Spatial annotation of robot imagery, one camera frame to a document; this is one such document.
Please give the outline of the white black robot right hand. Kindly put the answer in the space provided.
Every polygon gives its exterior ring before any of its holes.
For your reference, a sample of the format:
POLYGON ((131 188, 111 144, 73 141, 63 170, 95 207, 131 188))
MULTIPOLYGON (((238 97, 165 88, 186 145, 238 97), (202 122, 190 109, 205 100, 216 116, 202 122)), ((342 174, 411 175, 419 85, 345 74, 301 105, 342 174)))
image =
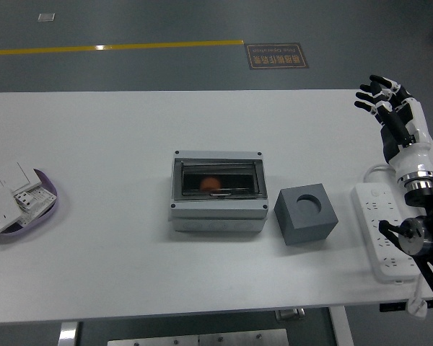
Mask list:
POLYGON ((421 103, 398 82, 377 75, 360 86, 356 97, 354 105, 381 126, 383 155, 398 183, 406 186, 422 180, 433 184, 432 142, 421 103))

